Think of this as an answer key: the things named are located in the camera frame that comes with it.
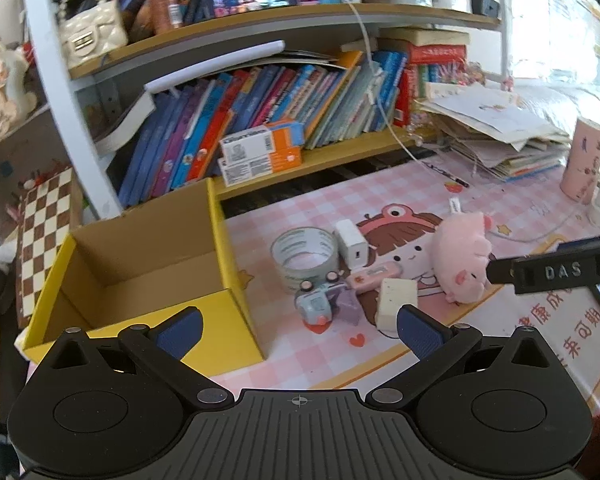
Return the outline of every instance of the yellow cardboard box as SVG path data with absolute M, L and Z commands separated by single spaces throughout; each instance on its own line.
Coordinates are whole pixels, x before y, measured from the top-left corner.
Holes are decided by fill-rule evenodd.
M 24 343 L 39 363 L 67 327 L 114 337 L 155 326 L 186 306 L 202 339 L 182 361 L 213 376 L 262 361 L 211 179 L 67 236 L 38 298 Z

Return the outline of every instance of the blue gripper pad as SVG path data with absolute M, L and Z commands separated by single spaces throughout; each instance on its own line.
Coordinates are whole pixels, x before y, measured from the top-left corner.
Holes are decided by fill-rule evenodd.
M 441 332 L 414 312 L 402 307 L 397 315 L 398 337 L 420 360 L 433 354 L 445 343 Z
M 151 339 L 158 348 L 180 360 L 202 339 L 202 326 L 202 313 L 188 307 L 152 329 Z

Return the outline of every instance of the shelf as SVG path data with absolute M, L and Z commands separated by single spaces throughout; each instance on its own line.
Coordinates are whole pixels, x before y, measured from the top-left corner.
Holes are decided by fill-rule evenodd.
M 399 4 L 356 4 L 365 23 L 454 25 L 497 30 L 500 20 L 456 10 Z M 356 23 L 346 4 L 279 7 L 216 18 L 138 41 L 72 68 L 75 89 L 85 88 L 157 59 L 221 41 L 293 28 Z
M 413 141 L 408 138 L 408 134 L 405 130 L 394 127 L 394 131 L 405 146 L 413 146 Z M 426 134 L 423 134 L 422 132 L 418 133 L 425 137 L 426 140 L 430 140 L 435 136 L 435 132 L 432 130 Z M 394 139 L 389 130 L 370 132 L 368 134 L 362 134 L 355 139 L 343 140 L 342 142 L 336 142 L 335 144 L 330 144 L 323 148 L 305 150 L 302 152 L 302 164 L 297 168 L 254 178 L 253 180 L 243 182 L 242 184 L 236 184 L 235 186 L 227 187 L 224 185 L 224 180 L 222 180 L 221 176 L 215 176 L 214 187 L 216 188 L 216 195 L 218 198 L 220 200 L 226 200 L 263 187 L 272 186 L 272 184 L 286 182 L 287 180 L 291 180 L 298 176 L 316 173 L 317 171 L 333 168 L 334 166 L 339 166 L 341 164 L 347 164 L 348 162 L 367 158 L 368 156 L 391 152 L 399 148 L 400 144 Z
M 35 118 L 38 118 L 38 117 L 40 117 L 40 115 L 47 113 L 49 110 L 50 110 L 50 107 L 49 107 L 48 103 L 43 104 L 40 108 L 38 108 L 37 110 L 34 110 L 32 112 L 32 114 L 24 120 L 24 122 L 18 124 L 18 126 L 12 128 L 3 136 L 0 136 L 0 143 L 3 142 L 5 139 L 8 139 L 9 137 L 11 137 L 14 133 L 16 133 L 21 128 L 24 128 L 24 126 L 29 124 Z

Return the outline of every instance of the stack of papers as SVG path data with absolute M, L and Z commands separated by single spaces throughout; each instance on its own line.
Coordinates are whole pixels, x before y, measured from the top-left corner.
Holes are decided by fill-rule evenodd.
M 569 151 L 568 134 L 518 108 L 511 92 L 430 85 L 433 99 L 421 106 L 435 114 L 451 148 L 504 182 L 554 168 Z

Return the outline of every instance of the pink pig plush toy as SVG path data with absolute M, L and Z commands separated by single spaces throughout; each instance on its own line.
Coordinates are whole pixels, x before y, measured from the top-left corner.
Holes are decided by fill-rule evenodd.
M 449 303 L 473 303 L 484 294 L 491 242 L 484 237 L 491 218 L 455 213 L 442 221 L 431 241 L 431 259 Z

